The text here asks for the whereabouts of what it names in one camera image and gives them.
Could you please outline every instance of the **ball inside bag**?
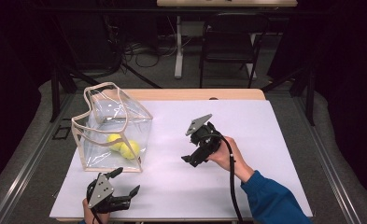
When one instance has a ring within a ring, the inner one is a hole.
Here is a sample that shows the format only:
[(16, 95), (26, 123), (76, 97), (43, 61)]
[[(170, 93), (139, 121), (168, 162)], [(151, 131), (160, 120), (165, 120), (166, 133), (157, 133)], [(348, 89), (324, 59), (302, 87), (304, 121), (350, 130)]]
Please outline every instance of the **ball inside bag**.
[[(137, 144), (137, 142), (135, 142), (134, 140), (129, 140), (128, 142), (130, 143), (131, 148), (134, 151), (134, 154), (138, 156), (140, 150), (139, 144)], [(122, 143), (121, 145), (120, 154), (123, 158), (126, 158), (128, 160), (134, 159), (134, 154), (131, 152), (130, 148), (125, 143)]]
[[(106, 141), (107, 142), (113, 142), (113, 141), (115, 141), (116, 139), (118, 139), (118, 138), (121, 138), (121, 136), (118, 134), (118, 133), (111, 133), (108, 137), (107, 137), (107, 139), (106, 139)], [(112, 150), (114, 150), (114, 151), (120, 151), (120, 148), (121, 148), (121, 146), (122, 146), (122, 144), (123, 144), (124, 142), (118, 142), (118, 143), (116, 143), (116, 144), (114, 144), (114, 145), (112, 145), (112, 146), (110, 146), (109, 148), (110, 149), (112, 149)]]

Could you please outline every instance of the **chair backrest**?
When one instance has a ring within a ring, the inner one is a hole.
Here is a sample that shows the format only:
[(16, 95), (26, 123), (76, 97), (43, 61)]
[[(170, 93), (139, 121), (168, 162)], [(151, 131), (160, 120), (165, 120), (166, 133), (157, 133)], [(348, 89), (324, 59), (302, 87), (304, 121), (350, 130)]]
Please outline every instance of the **chair backrest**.
[(205, 32), (222, 32), (238, 34), (264, 34), (269, 20), (262, 14), (242, 12), (222, 12), (211, 16), (204, 24)]

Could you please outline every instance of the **clear plastic bag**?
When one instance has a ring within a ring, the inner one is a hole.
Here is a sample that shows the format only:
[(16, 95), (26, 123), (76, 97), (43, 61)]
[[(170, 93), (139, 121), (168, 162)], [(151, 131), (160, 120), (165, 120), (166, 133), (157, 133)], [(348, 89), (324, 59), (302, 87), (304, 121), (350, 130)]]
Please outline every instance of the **clear plastic bag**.
[(153, 117), (112, 82), (84, 90), (90, 110), (72, 118), (85, 171), (142, 172)]

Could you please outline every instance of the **wooden desk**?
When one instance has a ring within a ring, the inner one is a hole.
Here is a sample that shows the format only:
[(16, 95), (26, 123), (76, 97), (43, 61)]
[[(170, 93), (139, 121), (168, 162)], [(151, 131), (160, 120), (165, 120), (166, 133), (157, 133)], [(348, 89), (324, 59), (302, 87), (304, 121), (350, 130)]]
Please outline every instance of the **wooden desk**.
[[(296, 0), (157, 0), (159, 7), (296, 7)], [(181, 40), (181, 19), (177, 16), (176, 22), (176, 65), (175, 78), (182, 78), (183, 49)], [(251, 71), (253, 64), (247, 64)]]
[[(269, 178), (289, 188), (304, 213), (311, 209), (280, 132), (274, 111), (260, 90), (126, 90), (153, 115), (143, 159), (143, 173), (122, 173), (110, 183), (114, 196), (126, 195), (141, 185), (129, 210), (113, 212), (117, 221), (235, 221), (229, 174), (214, 162), (193, 168), (180, 157), (197, 147), (185, 132), (192, 119), (211, 112), (211, 122), (233, 136), (247, 161)], [(208, 100), (217, 97), (219, 100)], [(78, 152), (71, 162), (50, 217), (80, 220), (81, 201), (96, 172), (84, 172)], [(247, 196), (235, 179), (241, 214), (251, 219)]]

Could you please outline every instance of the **blue sweater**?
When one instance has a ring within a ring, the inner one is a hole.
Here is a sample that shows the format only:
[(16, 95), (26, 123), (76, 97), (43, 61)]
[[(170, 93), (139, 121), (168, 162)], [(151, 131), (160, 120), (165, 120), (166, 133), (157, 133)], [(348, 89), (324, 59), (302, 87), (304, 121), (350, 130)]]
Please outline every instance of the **blue sweater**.
[(241, 188), (247, 194), (253, 218), (262, 224), (312, 223), (290, 190), (265, 178), (259, 171), (242, 183)]

